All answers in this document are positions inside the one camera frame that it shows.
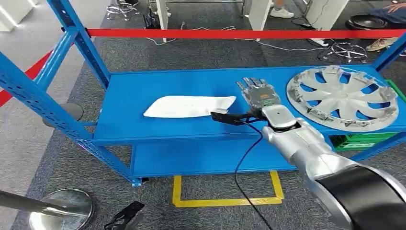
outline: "stanchion base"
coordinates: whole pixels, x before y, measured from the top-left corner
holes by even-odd
[[[83,114],[84,110],[82,106],[76,104],[76,103],[65,103],[65,104],[60,104],[60,106],[68,113],[70,114],[73,119],[79,121]],[[42,119],[42,122],[49,127],[55,128],[55,126],[51,123],[49,123],[45,118]]]
[[[53,192],[41,201],[62,207],[71,207],[76,212],[83,214],[82,217],[66,216],[53,217],[42,213],[30,214],[30,226],[32,230],[80,230],[91,219],[94,212],[94,201],[85,192],[78,189],[62,189]]]

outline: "silver wheel cover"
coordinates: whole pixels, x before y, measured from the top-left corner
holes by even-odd
[[[339,130],[379,130],[399,114],[397,94],[391,87],[364,72],[339,66],[305,70],[288,82],[286,90],[297,111]]]

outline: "yellow floor tape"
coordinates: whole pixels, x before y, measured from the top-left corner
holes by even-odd
[[[281,181],[277,171],[270,171],[275,197],[250,198],[255,205],[281,204],[285,198],[282,191]],[[172,202],[175,207],[217,207],[217,206],[239,206],[249,205],[246,199],[216,199],[216,200],[181,200],[182,176],[173,177]]]

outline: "white cloth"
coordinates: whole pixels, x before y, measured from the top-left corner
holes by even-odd
[[[208,116],[210,112],[226,112],[235,100],[235,96],[165,96],[156,100],[145,111],[144,116],[162,118]]]

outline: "shoe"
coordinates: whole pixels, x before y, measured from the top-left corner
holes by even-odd
[[[377,51],[377,50],[380,50],[387,46],[392,45],[396,40],[397,40],[397,37],[380,38],[380,39],[376,40],[374,43],[372,43],[370,46],[367,46],[365,49],[370,52]]]
[[[272,17],[276,17],[276,18],[293,18],[294,17],[294,13],[287,11],[283,7],[280,8],[278,11],[275,10],[275,8],[273,8],[269,15]]]

